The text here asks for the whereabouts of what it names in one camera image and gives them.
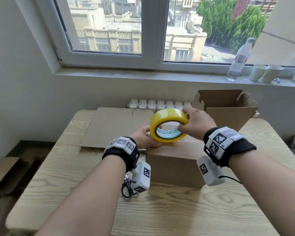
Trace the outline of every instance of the tape roll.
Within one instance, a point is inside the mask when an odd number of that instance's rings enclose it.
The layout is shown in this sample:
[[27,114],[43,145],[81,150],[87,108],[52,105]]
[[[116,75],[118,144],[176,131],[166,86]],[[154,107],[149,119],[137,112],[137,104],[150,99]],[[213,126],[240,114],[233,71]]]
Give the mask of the tape roll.
[[176,128],[172,130],[162,130],[159,127],[166,122],[178,122],[180,124],[187,124],[189,119],[187,115],[176,108],[166,108],[156,112],[150,119],[150,135],[157,141],[163,143],[171,143],[178,141],[186,136]]

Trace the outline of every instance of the hand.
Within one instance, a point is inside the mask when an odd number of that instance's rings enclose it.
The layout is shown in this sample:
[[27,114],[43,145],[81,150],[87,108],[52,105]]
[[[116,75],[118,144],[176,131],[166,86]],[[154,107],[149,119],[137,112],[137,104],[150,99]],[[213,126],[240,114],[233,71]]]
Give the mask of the hand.
[[205,111],[200,111],[192,107],[186,107],[182,111],[189,114],[189,123],[179,125],[178,131],[186,133],[193,138],[203,140],[205,133],[213,127],[216,127],[214,120]]
[[161,142],[158,142],[155,139],[152,139],[147,136],[147,132],[150,131],[149,126],[141,127],[135,130],[129,137],[133,138],[137,144],[138,149],[147,149],[149,147],[160,147]]

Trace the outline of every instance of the wristband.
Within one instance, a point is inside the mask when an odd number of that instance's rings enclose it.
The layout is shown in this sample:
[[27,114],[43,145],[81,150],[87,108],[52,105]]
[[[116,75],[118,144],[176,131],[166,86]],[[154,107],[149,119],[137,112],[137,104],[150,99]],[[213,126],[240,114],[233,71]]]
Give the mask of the wristband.
[[220,167],[229,167],[228,161],[234,154],[256,150],[256,146],[247,141],[235,130],[223,127],[208,130],[203,138],[204,151]]
[[137,161],[140,153],[136,142],[130,137],[120,137],[115,139],[106,147],[102,159],[108,155],[117,155],[121,157],[126,164],[126,172],[137,167]]

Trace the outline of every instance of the clear plastic bottle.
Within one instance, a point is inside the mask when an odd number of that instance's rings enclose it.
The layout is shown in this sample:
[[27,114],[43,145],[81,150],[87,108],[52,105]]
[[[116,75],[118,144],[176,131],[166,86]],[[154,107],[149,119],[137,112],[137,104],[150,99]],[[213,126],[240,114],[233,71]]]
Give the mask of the clear plastic bottle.
[[246,43],[237,51],[236,57],[227,73],[228,80],[235,81],[240,75],[249,55],[251,54],[254,41],[254,37],[248,38]]

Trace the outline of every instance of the table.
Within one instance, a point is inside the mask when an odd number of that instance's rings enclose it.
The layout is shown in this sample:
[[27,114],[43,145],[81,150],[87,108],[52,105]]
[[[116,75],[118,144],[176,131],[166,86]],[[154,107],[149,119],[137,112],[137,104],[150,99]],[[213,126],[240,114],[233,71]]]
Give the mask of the table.
[[[9,214],[9,229],[37,231],[59,203],[101,161],[103,150],[80,142],[95,111],[75,114]],[[295,170],[295,156],[263,119],[240,131],[258,150]],[[225,175],[235,177],[230,169]],[[278,235],[245,188],[226,179],[192,189],[151,183],[131,200],[120,196],[112,235]]]

